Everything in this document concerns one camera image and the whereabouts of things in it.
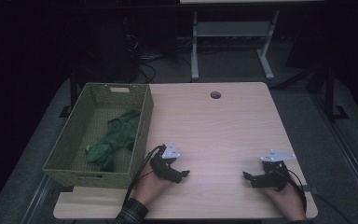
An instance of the dark background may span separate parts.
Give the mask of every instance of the dark background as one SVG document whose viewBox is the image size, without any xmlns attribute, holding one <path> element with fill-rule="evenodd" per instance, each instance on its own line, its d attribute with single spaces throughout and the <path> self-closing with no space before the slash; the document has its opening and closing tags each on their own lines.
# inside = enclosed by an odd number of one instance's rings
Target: dark background
<svg viewBox="0 0 358 224">
<path fill-rule="evenodd" d="M 109 31 L 102 35 L 93 31 L 95 27 L 118 29 L 112 22 L 120 21 L 117 15 L 96 16 L 96 12 L 57 8 L 83 7 L 85 2 L 0 1 L 0 190 L 54 93 L 75 70 L 83 69 L 94 79 L 111 82 L 129 82 L 137 76 L 131 68 L 136 66 L 136 60 L 126 55 L 122 37 L 125 31 L 114 31 L 109 40 L 106 40 Z M 305 14 L 302 22 L 309 30 L 298 30 L 298 21 L 283 12 L 276 35 L 298 34 L 289 65 L 307 68 L 324 60 L 331 64 L 358 104 L 358 4 L 327 2 L 324 10 Z M 147 13 L 135 15 L 138 18 L 135 33 L 145 43 L 156 44 L 147 31 L 153 31 L 160 42 L 166 41 L 166 46 L 172 37 L 188 31 L 181 23 L 188 22 L 188 14 L 171 13 L 168 20 L 160 21 L 163 24 L 158 24 L 159 14 L 153 14 L 154 17 Z M 158 31 L 159 25 L 165 28 Z M 85 52 L 77 42 L 96 54 Z M 110 46 L 116 56 L 106 56 L 111 52 L 104 46 Z M 103 64 L 101 58 L 112 66 Z"/>
</svg>

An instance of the metal frame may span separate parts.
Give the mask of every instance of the metal frame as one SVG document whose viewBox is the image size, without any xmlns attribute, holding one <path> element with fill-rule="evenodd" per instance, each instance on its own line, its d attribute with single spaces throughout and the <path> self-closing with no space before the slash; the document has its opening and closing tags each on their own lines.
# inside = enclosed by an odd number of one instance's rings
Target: metal frame
<svg viewBox="0 0 358 224">
<path fill-rule="evenodd" d="M 279 13 L 279 10 L 275 10 L 270 21 L 206 22 L 198 21 L 198 12 L 195 11 L 193 20 L 193 49 L 191 52 L 191 79 L 198 80 L 200 78 L 197 56 L 197 37 L 199 36 L 264 36 L 266 41 L 263 47 L 257 50 L 257 56 L 266 74 L 266 78 L 268 80 L 274 79 L 266 56 Z"/>
</svg>

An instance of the green towel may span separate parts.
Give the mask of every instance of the green towel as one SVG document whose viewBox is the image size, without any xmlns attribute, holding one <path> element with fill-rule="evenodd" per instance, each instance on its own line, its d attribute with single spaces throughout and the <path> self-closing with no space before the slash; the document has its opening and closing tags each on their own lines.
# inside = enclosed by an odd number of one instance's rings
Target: green towel
<svg viewBox="0 0 358 224">
<path fill-rule="evenodd" d="M 101 166 L 101 171 L 113 172 L 114 152 L 126 148 L 132 150 L 136 138 L 141 111 L 128 110 L 117 119 L 107 122 L 107 131 L 95 146 L 87 146 L 87 162 Z"/>
</svg>

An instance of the sleeve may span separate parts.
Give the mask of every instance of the sleeve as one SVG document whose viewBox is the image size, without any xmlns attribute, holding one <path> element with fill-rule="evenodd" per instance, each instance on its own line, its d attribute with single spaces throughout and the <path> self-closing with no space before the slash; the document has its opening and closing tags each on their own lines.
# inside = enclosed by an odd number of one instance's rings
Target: sleeve
<svg viewBox="0 0 358 224">
<path fill-rule="evenodd" d="M 140 224 L 149 210 L 140 202 L 130 198 L 118 213 L 115 224 Z"/>
<path fill-rule="evenodd" d="M 314 224 L 312 220 L 292 221 L 287 224 Z"/>
</svg>

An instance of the cable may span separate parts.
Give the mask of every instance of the cable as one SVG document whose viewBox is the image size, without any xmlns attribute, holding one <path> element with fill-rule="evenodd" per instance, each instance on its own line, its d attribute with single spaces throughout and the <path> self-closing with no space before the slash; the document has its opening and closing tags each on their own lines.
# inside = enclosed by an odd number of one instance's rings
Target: cable
<svg viewBox="0 0 358 224">
<path fill-rule="evenodd" d="M 298 175 L 296 175 L 296 174 L 295 174 L 293 171 L 291 171 L 291 170 L 287 170 L 287 171 L 290 172 L 290 173 L 292 173 L 292 175 L 294 175 L 294 176 L 297 178 L 298 183 L 300 183 L 300 187 L 301 187 L 302 191 L 304 191 L 303 185 L 302 185 L 302 183 L 301 183 L 300 178 L 298 178 Z"/>
<path fill-rule="evenodd" d="M 140 179 L 144 178 L 145 176 L 150 175 L 150 174 L 153 173 L 153 172 L 154 172 L 154 171 L 150 171 L 149 173 L 147 173 L 147 174 L 145 174 L 145 175 L 139 177 L 139 178 L 138 178 L 138 181 L 139 181 Z"/>
<path fill-rule="evenodd" d="M 126 37 L 130 37 L 130 39 L 132 38 L 132 39 L 134 39 L 134 40 L 135 40 L 135 46 L 134 46 L 134 47 L 132 47 L 132 49 L 136 49 L 136 48 L 138 48 L 138 46 L 139 46 L 139 41 L 138 41 L 138 38 L 136 38 L 136 36 L 135 36 L 135 35 L 126 35 Z"/>
<path fill-rule="evenodd" d="M 178 53 L 183 53 L 186 50 L 192 50 L 193 38 L 191 37 L 178 37 L 178 41 L 186 41 L 185 44 L 178 46 Z"/>
<path fill-rule="evenodd" d="M 184 58 L 182 58 L 182 57 L 179 57 L 179 56 L 177 56 L 177 59 L 183 61 L 184 63 L 186 63 L 186 64 L 191 68 L 191 63 L 188 62 L 186 59 L 184 59 Z"/>
<path fill-rule="evenodd" d="M 278 170 L 276 170 L 275 168 L 272 168 L 272 172 L 274 172 L 274 173 L 276 173 L 276 174 L 278 174 L 278 175 L 281 175 L 283 178 L 286 179 L 287 183 L 289 183 L 290 185 L 293 186 L 293 188 L 295 188 L 295 190 L 297 191 L 297 194 L 298 194 L 298 196 L 300 197 L 300 200 L 301 200 L 301 202 L 302 202 L 302 204 L 303 204 L 304 212 L 307 212 L 307 198 L 306 198 L 306 196 L 305 196 L 305 192 L 304 192 L 304 188 L 303 188 L 303 186 L 302 186 L 302 183 L 301 183 L 300 179 L 298 178 L 298 176 L 297 176 L 294 172 L 292 172 L 292 171 L 290 171 L 290 170 L 287 170 L 287 171 L 289 171 L 290 173 L 292 173 L 293 175 L 295 175 L 295 176 L 297 177 L 297 179 L 298 179 L 298 181 L 299 181 L 301 187 L 299 187 L 299 186 L 296 184 L 296 182 L 295 182 L 292 178 L 287 177 L 287 176 L 281 174 L 281 173 L 280 173 Z"/>
<path fill-rule="evenodd" d="M 288 170 L 288 171 L 289 171 L 290 173 L 292 173 L 292 174 L 297 178 L 298 182 L 300 183 L 300 187 L 301 187 L 302 191 L 304 192 L 303 185 L 302 185 L 302 183 L 301 183 L 301 180 L 298 178 L 298 176 L 297 176 L 293 171 L 291 171 L 291 170 Z M 331 208 L 333 208 L 337 213 L 339 213 L 339 214 L 342 216 L 342 218 L 345 219 L 345 221 L 346 221 L 348 224 L 352 224 L 352 222 L 351 222 L 347 217 L 345 217 L 345 215 L 344 215 L 341 211 L 339 211 L 338 208 L 336 208 L 332 203 L 330 203 L 330 202 L 327 201 L 325 198 L 323 198 L 318 192 L 313 192 L 312 194 L 315 195 L 317 198 L 319 198 L 319 199 L 320 199 L 321 201 L 323 201 L 324 203 L 326 203 L 327 205 L 329 205 Z"/>
<path fill-rule="evenodd" d="M 338 208 L 336 208 L 332 203 L 330 203 L 329 201 L 327 201 L 324 197 L 322 197 L 319 193 L 314 193 L 313 195 L 315 195 L 318 199 L 320 199 L 322 202 L 326 203 L 327 205 L 329 205 L 331 208 L 333 208 L 333 210 L 335 210 L 337 213 L 339 213 L 342 218 L 345 219 L 345 221 L 348 224 L 352 224 L 352 222 L 341 212 L 339 211 Z"/>
<path fill-rule="evenodd" d="M 150 160 L 150 158 L 152 157 L 153 153 L 154 153 L 156 150 L 158 150 L 159 148 L 160 148 L 160 146 L 153 148 L 153 150 L 151 150 L 151 151 L 147 154 L 147 156 L 145 157 L 145 159 L 144 159 L 144 161 L 142 162 L 141 166 L 139 167 L 139 169 L 138 169 L 138 171 L 137 171 L 135 177 L 133 178 L 132 182 L 130 183 L 130 186 L 129 186 L 129 188 L 128 188 L 128 190 L 127 190 L 127 193 L 126 193 L 126 197 L 124 198 L 123 207 L 124 207 L 124 204 L 126 204 L 126 202 L 129 200 L 130 194 L 131 194 L 133 188 L 135 187 L 136 183 L 138 183 L 138 181 L 139 181 L 142 177 L 145 176 L 145 175 L 144 175 L 144 176 L 142 176 L 141 178 L 139 177 L 139 176 L 141 175 L 141 172 L 143 171 L 143 169 L 144 169 L 145 166 L 147 165 L 147 162 Z"/>
<path fill-rule="evenodd" d="M 73 36 L 71 36 L 69 34 L 69 26 L 72 25 L 72 23 L 74 22 L 74 20 L 78 19 L 79 16 L 74 16 L 71 20 L 69 20 L 65 27 L 64 27 L 64 33 L 66 34 L 66 36 L 69 38 L 69 40 L 74 43 L 76 46 L 78 46 L 81 50 L 83 50 L 86 54 L 88 54 L 93 60 L 95 60 L 96 63 L 98 63 L 99 65 L 101 65 L 102 67 L 106 68 L 109 72 L 111 72 L 112 74 L 126 80 L 129 82 L 132 82 L 134 80 L 133 79 L 129 79 L 128 76 L 126 76 L 125 74 L 123 74 L 123 72 L 111 67 L 107 62 L 104 61 L 104 59 L 101 59 L 100 57 L 98 57 L 96 54 L 94 54 L 90 49 L 86 48 L 84 45 L 82 45 L 81 43 L 79 43 L 76 38 L 74 38 Z M 90 18 L 90 16 L 88 16 L 85 20 L 83 20 L 82 22 L 87 21 Z M 138 46 L 138 41 L 136 39 L 135 36 L 128 36 L 126 35 L 126 37 L 132 37 L 135 40 L 135 47 L 133 49 L 136 49 Z"/>
<path fill-rule="evenodd" d="M 154 67 L 152 67 L 152 66 L 149 65 L 149 64 L 145 64 L 145 63 L 140 63 L 139 65 L 140 65 L 140 67 L 139 67 L 139 73 L 141 73 L 141 75 L 145 78 L 145 84 L 148 84 L 148 83 L 150 83 L 150 82 L 154 82 L 154 78 L 155 78 L 155 76 L 156 76 L 156 70 L 154 69 Z M 152 77 L 148 77 L 148 76 L 146 75 L 145 71 L 141 69 L 141 65 L 150 68 L 150 69 L 153 71 L 153 76 L 152 76 Z"/>
<path fill-rule="evenodd" d="M 151 55 L 150 54 L 144 55 L 141 57 L 141 60 L 143 61 L 143 63 L 151 63 L 155 60 L 159 60 L 162 58 L 164 58 L 164 55 L 156 53 Z"/>
</svg>

